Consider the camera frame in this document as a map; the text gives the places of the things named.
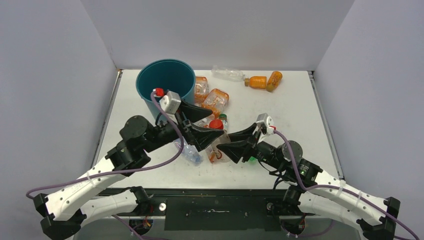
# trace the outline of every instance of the blue bin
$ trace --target blue bin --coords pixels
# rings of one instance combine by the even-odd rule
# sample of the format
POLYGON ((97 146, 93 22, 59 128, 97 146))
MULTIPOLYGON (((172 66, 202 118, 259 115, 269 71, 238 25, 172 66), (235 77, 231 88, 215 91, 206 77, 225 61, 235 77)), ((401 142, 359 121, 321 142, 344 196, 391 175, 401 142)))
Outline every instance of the blue bin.
POLYGON ((156 118, 159 110, 150 99, 153 89, 171 90, 178 93, 186 102, 194 104, 195 84, 195 72, 187 63, 176 59, 162 59, 150 63, 140 71, 135 87, 153 117, 156 118))

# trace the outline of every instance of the tabletop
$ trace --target tabletop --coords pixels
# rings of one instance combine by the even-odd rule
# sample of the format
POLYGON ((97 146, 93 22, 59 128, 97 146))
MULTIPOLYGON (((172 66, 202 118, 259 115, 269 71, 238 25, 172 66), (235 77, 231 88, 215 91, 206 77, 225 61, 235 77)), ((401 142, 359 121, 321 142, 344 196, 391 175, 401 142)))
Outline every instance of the tabletop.
MULTIPOLYGON (((110 117, 106 123, 104 138, 98 159, 122 140, 119 131, 134 115, 144 116, 152 124, 155 119, 136 90, 136 78, 140 70, 124 70, 113 101, 110 117)), ((229 103, 224 111, 228 120, 228 133, 249 127, 259 114, 268 113, 277 130, 289 140, 298 142, 303 157, 338 178, 336 164, 317 104, 313 86, 307 71, 281 71, 283 78, 274 92, 246 87, 244 82, 231 82, 212 77, 210 70, 195 70, 196 76, 204 76, 209 89, 221 89, 229 94, 229 103)), ((272 71, 243 71, 246 76, 267 76, 272 71)), ((265 142, 279 146, 283 140, 276 134, 265 142)), ((170 159, 177 148, 169 143, 148 153, 153 166, 170 159)), ((268 174, 255 162, 210 163, 205 151, 200 152, 203 162, 192 165, 180 155, 174 162, 149 171, 136 172, 111 188, 142 186, 144 188, 175 189, 272 189, 275 176, 268 174)), ((282 183, 279 189, 287 188, 282 183)))

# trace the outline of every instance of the red connector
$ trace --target red connector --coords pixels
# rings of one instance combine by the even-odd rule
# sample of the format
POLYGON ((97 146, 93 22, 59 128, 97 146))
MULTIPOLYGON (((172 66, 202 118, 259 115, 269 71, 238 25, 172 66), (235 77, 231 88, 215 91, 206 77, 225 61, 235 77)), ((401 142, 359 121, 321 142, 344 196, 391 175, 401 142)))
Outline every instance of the red connector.
POLYGON ((164 90, 162 89, 162 88, 156 88, 155 89, 156 90, 156 96, 158 96, 158 97, 163 97, 163 96, 165 96, 165 92, 164 92, 164 90))

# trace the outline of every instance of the green object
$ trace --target green object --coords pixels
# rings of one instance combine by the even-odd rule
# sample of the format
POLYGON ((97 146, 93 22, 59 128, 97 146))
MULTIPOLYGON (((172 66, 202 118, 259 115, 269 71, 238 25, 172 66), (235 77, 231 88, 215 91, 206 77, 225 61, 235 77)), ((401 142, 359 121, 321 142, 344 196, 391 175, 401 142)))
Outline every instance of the green object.
POLYGON ((176 59, 162 59, 150 63, 140 71, 135 81, 135 88, 153 117, 156 118, 159 110, 150 99, 153 89, 171 90, 189 104, 194 104, 195 84, 195 72, 187 63, 176 59))

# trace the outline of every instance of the bottle cap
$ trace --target bottle cap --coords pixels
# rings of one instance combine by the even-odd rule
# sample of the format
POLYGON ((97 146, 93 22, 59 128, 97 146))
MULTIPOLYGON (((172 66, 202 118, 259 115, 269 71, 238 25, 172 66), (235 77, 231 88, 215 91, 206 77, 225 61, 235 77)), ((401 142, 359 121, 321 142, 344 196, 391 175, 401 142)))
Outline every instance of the bottle cap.
POLYGON ((209 128, 211 128, 211 129, 224 129, 223 121, 221 121, 219 119, 212 120, 209 123, 209 128))
POLYGON ((268 91, 268 92, 272 92, 272 91, 274 91, 274 89, 276 89, 276 87, 274 86, 274 85, 272 85, 272 84, 268 84, 268 85, 266 85, 266 90, 268 91))

